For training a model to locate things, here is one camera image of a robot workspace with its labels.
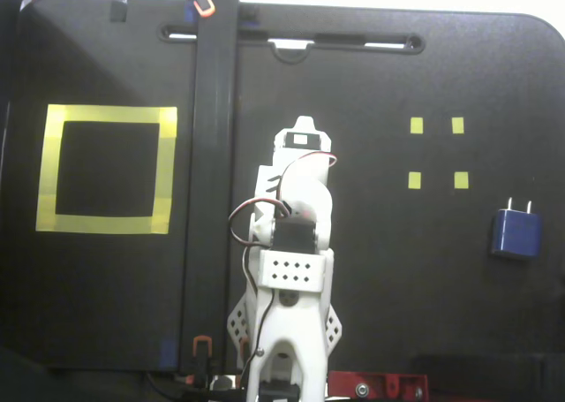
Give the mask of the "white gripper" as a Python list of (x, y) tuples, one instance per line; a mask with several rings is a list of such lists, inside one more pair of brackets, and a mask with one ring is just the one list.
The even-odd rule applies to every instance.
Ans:
[(283, 128), (274, 144), (273, 163), (289, 163), (308, 153), (331, 151), (331, 139), (316, 128), (309, 116), (299, 116), (292, 127)]

